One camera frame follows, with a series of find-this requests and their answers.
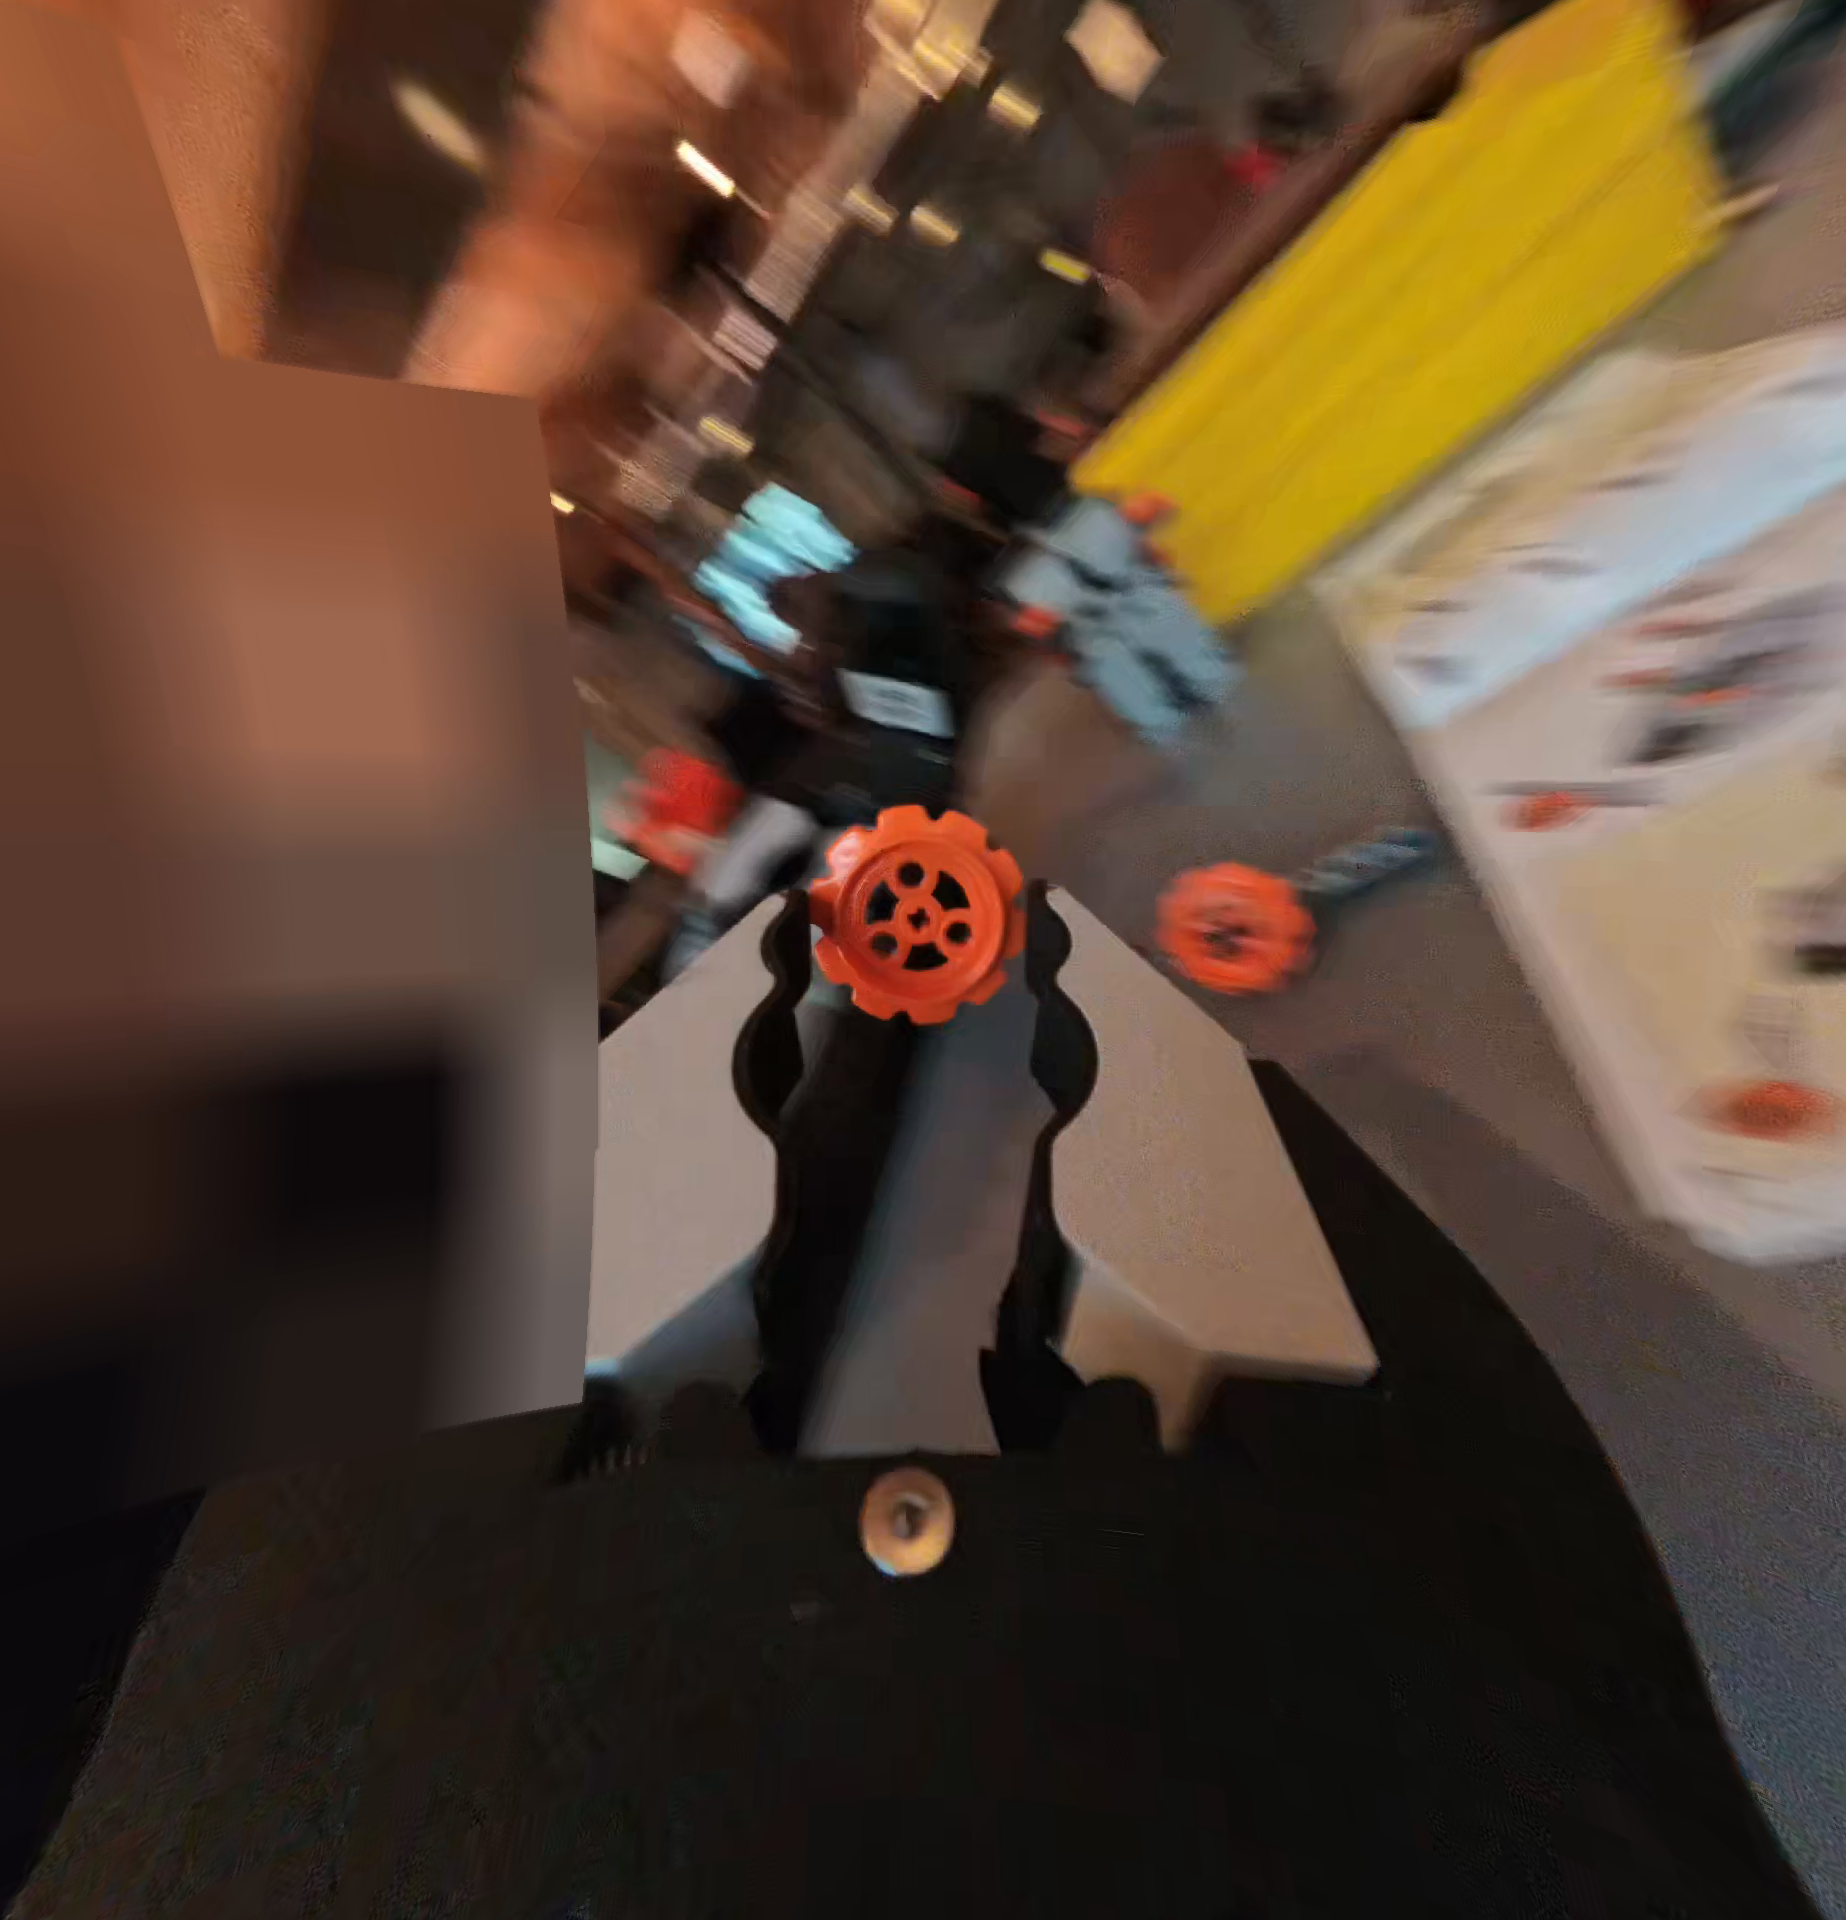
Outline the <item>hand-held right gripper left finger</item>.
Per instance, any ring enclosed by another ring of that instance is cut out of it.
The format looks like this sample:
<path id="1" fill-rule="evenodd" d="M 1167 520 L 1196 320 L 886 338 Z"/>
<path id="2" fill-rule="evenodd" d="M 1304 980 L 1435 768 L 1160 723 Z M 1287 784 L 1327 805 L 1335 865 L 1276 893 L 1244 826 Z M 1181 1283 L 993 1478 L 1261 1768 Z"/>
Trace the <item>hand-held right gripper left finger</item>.
<path id="1" fill-rule="evenodd" d="M 808 893 L 775 893 L 597 1055 L 589 1400 L 655 1423 L 686 1388 L 730 1388 L 769 1453 L 794 1453 L 808 1423 L 782 1289 L 808 987 Z"/>

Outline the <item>open instruction booklet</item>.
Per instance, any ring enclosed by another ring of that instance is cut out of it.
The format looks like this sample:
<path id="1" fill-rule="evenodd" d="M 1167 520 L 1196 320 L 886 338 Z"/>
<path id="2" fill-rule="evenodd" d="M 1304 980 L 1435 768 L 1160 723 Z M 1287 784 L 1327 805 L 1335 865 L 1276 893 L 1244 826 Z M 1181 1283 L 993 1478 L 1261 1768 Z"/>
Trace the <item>open instruction booklet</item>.
<path id="1" fill-rule="evenodd" d="M 1846 1253 L 1846 320 L 1607 356 L 1312 578 L 1641 1215 Z"/>

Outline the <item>yellow storage box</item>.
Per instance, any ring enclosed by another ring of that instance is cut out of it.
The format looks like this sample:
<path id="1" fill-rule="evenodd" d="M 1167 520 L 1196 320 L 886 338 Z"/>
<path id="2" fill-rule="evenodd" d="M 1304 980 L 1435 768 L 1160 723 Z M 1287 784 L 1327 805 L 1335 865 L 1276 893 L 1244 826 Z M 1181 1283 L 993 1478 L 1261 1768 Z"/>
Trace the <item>yellow storage box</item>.
<path id="1" fill-rule="evenodd" d="M 1464 63 L 1442 117 L 1347 147 L 1347 186 L 1079 460 L 1171 503 L 1160 552 L 1227 622 L 1307 578 L 1720 243 L 1683 5 L 1547 5 Z"/>

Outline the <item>grey beam with orange wheel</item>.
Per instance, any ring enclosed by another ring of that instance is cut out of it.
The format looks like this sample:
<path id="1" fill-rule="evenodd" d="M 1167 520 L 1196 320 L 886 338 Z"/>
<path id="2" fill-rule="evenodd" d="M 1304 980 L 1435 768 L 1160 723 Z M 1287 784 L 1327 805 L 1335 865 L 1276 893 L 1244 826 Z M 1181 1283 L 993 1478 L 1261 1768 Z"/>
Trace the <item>grey beam with orange wheel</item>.
<path id="1" fill-rule="evenodd" d="M 1319 961 L 1319 935 L 1347 904 L 1430 865 L 1435 835 L 1389 826 L 1319 855 L 1296 877 L 1234 857 L 1179 870 L 1157 896 L 1148 949 L 1206 991 L 1279 991 Z"/>

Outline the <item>orange toy gear wheel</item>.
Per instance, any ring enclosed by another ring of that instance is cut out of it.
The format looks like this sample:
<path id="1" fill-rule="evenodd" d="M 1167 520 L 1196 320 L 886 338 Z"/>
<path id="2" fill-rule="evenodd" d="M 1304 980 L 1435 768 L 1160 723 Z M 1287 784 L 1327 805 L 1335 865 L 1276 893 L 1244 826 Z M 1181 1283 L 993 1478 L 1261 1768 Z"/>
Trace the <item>orange toy gear wheel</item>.
<path id="1" fill-rule="evenodd" d="M 1024 877 L 968 812 L 881 806 L 808 889 L 815 968 L 873 1021 L 938 1027 L 1005 987 Z"/>

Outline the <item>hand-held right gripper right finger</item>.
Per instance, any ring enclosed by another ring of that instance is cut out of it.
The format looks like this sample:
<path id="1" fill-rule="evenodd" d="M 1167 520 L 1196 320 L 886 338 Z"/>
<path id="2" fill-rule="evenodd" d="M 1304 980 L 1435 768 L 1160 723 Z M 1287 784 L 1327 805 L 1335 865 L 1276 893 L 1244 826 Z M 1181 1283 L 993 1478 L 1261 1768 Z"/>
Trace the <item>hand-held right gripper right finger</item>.
<path id="1" fill-rule="evenodd" d="M 1251 1055 L 1048 884 L 1024 893 L 1031 1141 L 985 1337 L 1005 1453 L 1095 1379 L 1181 1448 L 1225 1379 L 1370 1388 L 1380 1356 L 1257 1090 Z"/>

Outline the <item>grey brick toy model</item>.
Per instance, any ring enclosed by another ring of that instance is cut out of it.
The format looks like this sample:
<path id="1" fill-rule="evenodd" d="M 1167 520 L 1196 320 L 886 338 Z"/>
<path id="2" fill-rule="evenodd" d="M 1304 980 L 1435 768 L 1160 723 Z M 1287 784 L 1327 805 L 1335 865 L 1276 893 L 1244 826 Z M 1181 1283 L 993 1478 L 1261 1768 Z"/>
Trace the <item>grey brick toy model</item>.
<path id="1" fill-rule="evenodd" d="M 1234 651 L 1160 556 L 1167 520 L 1160 492 L 1074 492 L 1022 530 L 985 578 L 1011 632 L 1052 651 L 1148 749 L 1216 713 L 1242 679 Z"/>

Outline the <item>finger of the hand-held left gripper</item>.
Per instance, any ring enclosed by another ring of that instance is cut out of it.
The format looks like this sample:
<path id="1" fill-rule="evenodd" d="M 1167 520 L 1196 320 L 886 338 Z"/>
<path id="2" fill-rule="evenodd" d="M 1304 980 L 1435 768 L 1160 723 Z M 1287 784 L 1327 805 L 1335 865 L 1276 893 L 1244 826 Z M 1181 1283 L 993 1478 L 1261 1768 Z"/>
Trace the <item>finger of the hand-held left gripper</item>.
<path id="1" fill-rule="evenodd" d="M 801 889 L 822 826 L 789 799 L 753 799 L 737 826 L 693 865 L 672 935 L 655 978 L 692 974 L 730 929 L 743 929 L 761 896 Z"/>

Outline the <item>cyan lit screen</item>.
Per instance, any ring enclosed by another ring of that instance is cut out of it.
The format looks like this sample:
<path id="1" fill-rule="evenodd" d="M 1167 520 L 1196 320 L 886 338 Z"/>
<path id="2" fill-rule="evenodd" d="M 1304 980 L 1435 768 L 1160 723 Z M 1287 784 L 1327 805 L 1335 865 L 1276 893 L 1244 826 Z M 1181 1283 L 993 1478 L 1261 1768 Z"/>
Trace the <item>cyan lit screen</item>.
<path id="1" fill-rule="evenodd" d="M 693 559 L 692 586 L 711 600 L 753 646 L 789 659 L 794 628 L 769 606 L 785 578 L 839 573 L 859 556 L 855 538 L 785 482 L 761 482 L 722 520 L 717 542 Z"/>

